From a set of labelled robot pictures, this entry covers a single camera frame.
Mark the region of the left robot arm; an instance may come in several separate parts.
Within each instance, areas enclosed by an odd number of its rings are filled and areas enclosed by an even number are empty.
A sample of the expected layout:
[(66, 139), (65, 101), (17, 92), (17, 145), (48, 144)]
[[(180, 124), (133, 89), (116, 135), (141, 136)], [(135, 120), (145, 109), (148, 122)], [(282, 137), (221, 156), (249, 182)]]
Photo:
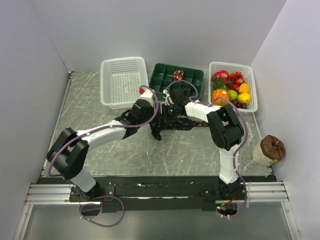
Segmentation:
[(154, 120), (160, 110), (160, 103), (137, 100), (131, 109), (109, 123), (88, 130), (64, 129), (56, 139), (46, 158), (50, 162), (48, 171), (55, 168), (60, 175), (71, 181), (88, 201), (95, 200), (100, 184), (84, 170), (89, 151), (106, 143), (123, 140), (135, 134), (138, 129)]

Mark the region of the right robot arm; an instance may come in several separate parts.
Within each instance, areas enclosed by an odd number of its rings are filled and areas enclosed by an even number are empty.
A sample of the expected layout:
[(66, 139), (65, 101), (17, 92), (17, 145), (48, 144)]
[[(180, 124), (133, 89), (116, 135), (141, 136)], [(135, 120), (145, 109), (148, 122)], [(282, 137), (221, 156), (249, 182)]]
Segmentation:
[(184, 96), (181, 89), (170, 93), (163, 90), (165, 105), (168, 110), (163, 112), (169, 115), (182, 115), (207, 123), (212, 140), (219, 149), (220, 172), (219, 179), (224, 183), (218, 187), (218, 193), (223, 199), (230, 199), (236, 194), (233, 183), (238, 181), (238, 151), (243, 146), (242, 137), (247, 136), (248, 129), (240, 123), (236, 106), (224, 97), (218, 100), (226, 105), (214, 105), (193, 100)]

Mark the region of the black gold floral tie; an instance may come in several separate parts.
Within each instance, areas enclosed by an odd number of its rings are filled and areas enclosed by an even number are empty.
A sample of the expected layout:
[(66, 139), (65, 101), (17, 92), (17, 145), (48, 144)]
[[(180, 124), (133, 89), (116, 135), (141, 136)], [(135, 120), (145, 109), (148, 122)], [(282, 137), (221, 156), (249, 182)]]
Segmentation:
[(163, 130), (190, 131), (194, 127), (209, 126), (205, 121), (196, 121), (184, 117), (168, 119), (163, 115), (158, 115), (149, 125), (151, 135), (158, 141), (162, 140), (161, 131)]

